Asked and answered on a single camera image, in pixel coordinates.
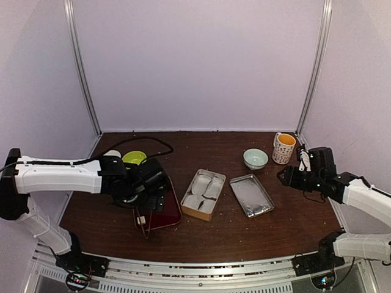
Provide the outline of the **metal tongs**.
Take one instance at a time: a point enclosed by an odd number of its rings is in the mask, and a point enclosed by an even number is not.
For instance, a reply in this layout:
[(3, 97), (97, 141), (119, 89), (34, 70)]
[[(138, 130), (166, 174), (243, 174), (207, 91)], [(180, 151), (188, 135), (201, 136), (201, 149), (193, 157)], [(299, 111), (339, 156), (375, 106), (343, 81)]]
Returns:
[[(152, 231), (152, 221), (155, 211), (151, 209), (136, 208), (133, 212), (134, 215), (134, 225), (142, 233), (145, 240), (149, 240), (151, 231)], [(139, 225), (137, 223), (137, 217), (145, 217), (145, 225)]]

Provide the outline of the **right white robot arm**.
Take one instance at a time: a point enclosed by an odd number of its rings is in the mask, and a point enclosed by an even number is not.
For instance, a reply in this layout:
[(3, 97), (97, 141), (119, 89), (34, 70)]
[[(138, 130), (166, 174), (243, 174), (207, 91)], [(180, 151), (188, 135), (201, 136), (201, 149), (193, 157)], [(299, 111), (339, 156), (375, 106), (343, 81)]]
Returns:
[[(364, 176), (339, 173), (329, 147), (298, 150), (298, 166), (289, 165), (277, 173), (282, 185), (303, 193), (318, 192), (323, 199), (360, 211), (390, 226), (390, 193), (370, 184)], [(390, 233), (338, 231), (320, 240), (313, 256), (317, 269), (328, 268), (337, 258), (363, 258), (390, 265)]]

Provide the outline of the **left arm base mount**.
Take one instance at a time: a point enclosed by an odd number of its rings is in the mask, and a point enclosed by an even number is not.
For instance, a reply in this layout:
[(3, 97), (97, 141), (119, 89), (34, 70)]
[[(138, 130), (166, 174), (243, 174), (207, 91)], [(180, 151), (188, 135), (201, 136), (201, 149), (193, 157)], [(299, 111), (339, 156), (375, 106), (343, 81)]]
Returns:
[(82, 273), (95, 277), (105, 277), (108, 269), (108, 258), (87, 255), (81, 251), (78, 237), (70, 233), (71, 250), (63, 255), (55, 255), (56, 266), (65, 271)]

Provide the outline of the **bear printed tin lid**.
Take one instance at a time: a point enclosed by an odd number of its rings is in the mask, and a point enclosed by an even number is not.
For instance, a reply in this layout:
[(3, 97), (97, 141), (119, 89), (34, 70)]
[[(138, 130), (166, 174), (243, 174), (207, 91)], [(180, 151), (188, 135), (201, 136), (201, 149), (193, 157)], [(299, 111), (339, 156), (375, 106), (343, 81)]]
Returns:
[(254, 174), (233, 178), (229, 185), (247, 218), (258, 217), (275, 208), (271, 197)]

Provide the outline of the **tin box with paper cups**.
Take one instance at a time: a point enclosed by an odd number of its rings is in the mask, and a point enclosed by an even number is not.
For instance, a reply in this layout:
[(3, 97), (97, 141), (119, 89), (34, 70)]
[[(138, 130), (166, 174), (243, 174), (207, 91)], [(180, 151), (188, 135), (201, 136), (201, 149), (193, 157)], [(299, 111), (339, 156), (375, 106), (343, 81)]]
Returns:
[(223, 174), (197, 170), (180, 202), (183, 214), (209, 222), (225, 180), (226, 176)]

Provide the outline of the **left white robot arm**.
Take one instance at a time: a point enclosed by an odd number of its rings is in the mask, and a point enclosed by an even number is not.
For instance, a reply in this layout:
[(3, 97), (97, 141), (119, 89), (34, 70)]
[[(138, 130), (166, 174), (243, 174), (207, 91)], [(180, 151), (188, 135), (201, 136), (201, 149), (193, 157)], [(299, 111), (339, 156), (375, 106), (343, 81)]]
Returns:
[(78, 238), (52, 223), (31, 198), (34, 192), (73, 191), (110, 195), (124, 208), (162, 210), (169, 177), (155, 158), (125, 163), (116, 150), (75, 160), (41, 160), (10, 150), (1, 169), (1, 218), (20, 222), (75, 271), (88, 265)]

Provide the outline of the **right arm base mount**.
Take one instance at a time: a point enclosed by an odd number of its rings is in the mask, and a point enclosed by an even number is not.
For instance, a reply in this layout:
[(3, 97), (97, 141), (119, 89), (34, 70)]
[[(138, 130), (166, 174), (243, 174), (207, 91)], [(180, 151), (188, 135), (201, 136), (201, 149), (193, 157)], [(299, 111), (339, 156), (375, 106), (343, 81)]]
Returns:
[(343, 257), (334, 253), (334, 242), (343, 232), (336, 231), (322, 238), (318, 243), (318, 251), (307, 255), (297, 254), (292, 260), (292, 265), (297, 277), (332, 270), (345, 263)]

